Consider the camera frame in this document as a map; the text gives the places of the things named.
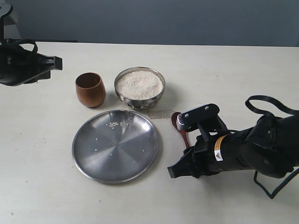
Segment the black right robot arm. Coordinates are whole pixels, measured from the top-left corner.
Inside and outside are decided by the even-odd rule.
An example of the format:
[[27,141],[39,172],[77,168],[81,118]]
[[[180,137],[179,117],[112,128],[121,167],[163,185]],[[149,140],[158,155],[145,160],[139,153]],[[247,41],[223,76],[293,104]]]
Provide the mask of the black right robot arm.
[[181,176],[255,170],[282,178],[299,165],[299,118],[262,116],[249,129],[200,135],[195,146],[184,151],[181,162]]

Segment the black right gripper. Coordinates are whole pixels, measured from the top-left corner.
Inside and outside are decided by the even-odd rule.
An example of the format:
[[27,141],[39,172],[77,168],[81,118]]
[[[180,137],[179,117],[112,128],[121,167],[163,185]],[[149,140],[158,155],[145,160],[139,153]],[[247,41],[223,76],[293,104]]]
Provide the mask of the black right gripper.
[[240,131],[228,129],[217,115],[198,124],[200,135],[194,146],[187,148],[180,160],[168,167],[171,178],[216,175],[241,169]]

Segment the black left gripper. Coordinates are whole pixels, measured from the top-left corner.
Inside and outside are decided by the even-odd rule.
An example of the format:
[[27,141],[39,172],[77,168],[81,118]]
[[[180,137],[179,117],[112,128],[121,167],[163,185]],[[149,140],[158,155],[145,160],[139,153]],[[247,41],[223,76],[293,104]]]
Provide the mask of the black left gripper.
[[31,84],[51,78],[52,70],[62,70],[58,56],[43,56],[38,62],[38,47],[29,39],[0,41],[0,83],[6,86]]

